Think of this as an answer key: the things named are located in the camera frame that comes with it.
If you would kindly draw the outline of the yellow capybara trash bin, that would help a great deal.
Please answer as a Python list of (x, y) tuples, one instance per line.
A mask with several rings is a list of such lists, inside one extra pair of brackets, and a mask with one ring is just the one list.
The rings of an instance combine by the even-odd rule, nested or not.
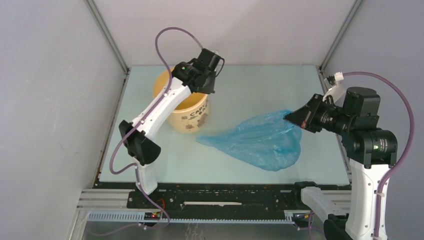
[(155, 97), (152, 111), (146, 118), (152, 122), (151, 129), (158, 129), (165, 121), (177, 131), (194, 133), (202, 128), (210, 115), (208, 95), (191, 92), (188, 86), (173, 77), (169, 72), (162, 72), (153, 86)]

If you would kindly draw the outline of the blue plastic trash bag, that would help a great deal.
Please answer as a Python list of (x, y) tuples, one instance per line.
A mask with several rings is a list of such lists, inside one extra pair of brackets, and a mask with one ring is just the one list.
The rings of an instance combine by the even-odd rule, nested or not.
[(284, 120), (290, 113), (283, 109), (257, 115), (224, 132), (200, 135), (196, 142), (265, 171), (287, 169), (302, 151), (301, 129)]

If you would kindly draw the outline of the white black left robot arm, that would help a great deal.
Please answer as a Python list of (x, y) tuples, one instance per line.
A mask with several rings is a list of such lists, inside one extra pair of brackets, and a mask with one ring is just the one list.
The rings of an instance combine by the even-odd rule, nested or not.
[(214, 93), (216, 68), (224, 61), (217, 53), (203, 48), (197, 58), (182, 61), (168, 71), (169, 80), (143, 112), (132, 121), (119, 124), (121, 142), (135, 164), (136, 186), (142, 190), (138, 201), (145, 208), (153, 208), (158, 202), (154, 192), (158, 183), (151, 165), (159, 157), (161, 147), (154, 142), (154, 136), (192, 93)]

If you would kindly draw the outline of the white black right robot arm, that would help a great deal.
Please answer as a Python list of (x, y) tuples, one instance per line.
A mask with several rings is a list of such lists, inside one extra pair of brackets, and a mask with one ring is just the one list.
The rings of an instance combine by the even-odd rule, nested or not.
[(387, 234), (377, 218), (377, 199), (384, 175), (397, 162), (398, 142), (388, 130), (378, 128), (381, 98), (373, 89), (349, 87), (343, 105), (335, 105), (331, 96), (315, 94), (303, 107), (284, 119), (311, 133), (327, 130), (341, 137), (351, 168), (351, 206), (349, 212), (325, 199), (317, 187), (307, 186), (291, 194), (297, 209), (308, 206), (323, 221), (328, 240), (385, 240)]

